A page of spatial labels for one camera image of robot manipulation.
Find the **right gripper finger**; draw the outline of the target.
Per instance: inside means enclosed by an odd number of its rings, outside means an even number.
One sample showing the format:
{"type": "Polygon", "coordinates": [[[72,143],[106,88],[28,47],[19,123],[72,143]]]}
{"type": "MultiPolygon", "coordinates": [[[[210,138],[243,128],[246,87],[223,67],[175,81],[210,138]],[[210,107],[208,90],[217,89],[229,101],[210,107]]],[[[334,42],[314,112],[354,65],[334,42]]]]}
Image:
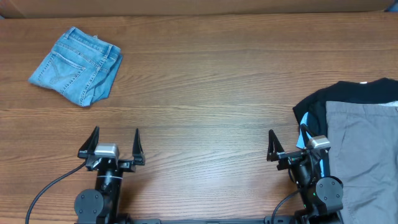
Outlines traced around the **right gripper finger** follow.
{"type": "Polygon", "coordinates": [[[312,138],[316,136],[316,134],[313,131],[311,131],[309,127],[304,123],[300,125],[300,131],[302,133],[303,138],[312,138]]]}
{"type": "Polygon", "coordinates": [[[280,159],[280,155],[284,154],[285,151],[272,129],[269,130],[268,137],[269,145],[267,149],[267,161],[278,161],[280,159]]]}

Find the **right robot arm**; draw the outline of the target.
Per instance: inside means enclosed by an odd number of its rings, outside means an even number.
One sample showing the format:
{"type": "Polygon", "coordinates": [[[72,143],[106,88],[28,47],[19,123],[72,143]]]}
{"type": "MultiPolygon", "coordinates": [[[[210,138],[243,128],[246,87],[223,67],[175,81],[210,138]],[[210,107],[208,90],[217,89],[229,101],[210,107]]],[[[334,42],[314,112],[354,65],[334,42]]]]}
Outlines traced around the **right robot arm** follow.
{"type": "Polygon", "coordinates": [[[343,183],[332,176],[329,165],[330,141],[317,136],[305,124],[300,125],[305,146],[294,152],[285,152],[273,130],[269,131],[267,160],[278,162],[278,170],[287,170],[297,190],[281,200],[272,212],[270,222],[278,223],[279,208],[289,199],[299,195],[303,209],[285,217],[286,223],[343,223],[343,183]]]}

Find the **light blue denim jeans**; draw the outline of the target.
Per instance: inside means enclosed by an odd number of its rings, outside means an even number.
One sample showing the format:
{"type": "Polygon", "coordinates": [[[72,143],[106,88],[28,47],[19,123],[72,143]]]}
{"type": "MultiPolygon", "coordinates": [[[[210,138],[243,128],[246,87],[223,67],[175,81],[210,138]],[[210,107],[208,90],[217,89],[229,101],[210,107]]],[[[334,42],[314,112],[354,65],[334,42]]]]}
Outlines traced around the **light blue denim jeans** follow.
{"type": "Polygon", "coordinates": [[[71,27],[53,45],[29,83],[88,107],[109,97],[122,60],[119,47],[71,27]]]}

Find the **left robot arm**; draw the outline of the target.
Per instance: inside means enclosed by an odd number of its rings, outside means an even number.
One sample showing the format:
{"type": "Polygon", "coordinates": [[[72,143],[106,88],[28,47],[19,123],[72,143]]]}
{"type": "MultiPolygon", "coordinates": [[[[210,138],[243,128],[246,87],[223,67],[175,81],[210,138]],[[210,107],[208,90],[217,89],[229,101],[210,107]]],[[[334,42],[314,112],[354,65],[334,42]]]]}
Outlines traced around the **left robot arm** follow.
{"type": "Polygon", "coordinates": [[[123,174],[133,173],[137,166],[146,163],[139,130],[135,131],[132,159],[120,159],[115,143],[99,142],[100,128],[95,127],[90,137],[78,151],[78,158],[85,160],[88,171],[96,171],[93,189],[83,190],[76,196],[74,209],[78,223],[87,224],[131,224],[128,213],[119,213],[119,199],[123,174]]]}

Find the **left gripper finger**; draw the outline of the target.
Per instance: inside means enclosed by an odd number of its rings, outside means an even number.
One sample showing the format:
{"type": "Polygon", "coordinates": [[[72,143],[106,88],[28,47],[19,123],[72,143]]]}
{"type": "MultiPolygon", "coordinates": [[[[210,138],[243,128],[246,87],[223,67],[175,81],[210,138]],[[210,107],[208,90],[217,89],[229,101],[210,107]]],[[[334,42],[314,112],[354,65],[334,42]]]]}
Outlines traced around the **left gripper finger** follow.
{"type": "Polygon", "coordinates": [[[89,136],[89,138],[79,149],[79,154],[94,154],[94,151],[98,144],[99,134],[100,134],[100,127],[96,126],[91,135],[89,136]]]}
{"type": "Polygon", "coordinates": [[[132,156],[133,156],[133,163],[134,165],[145,165],[146,164],[146,157],[144,155],[144,151],[141,146],[141,139],[139,129],[136,129],[134,135],[134,144],[132,147],[132,156]]]}

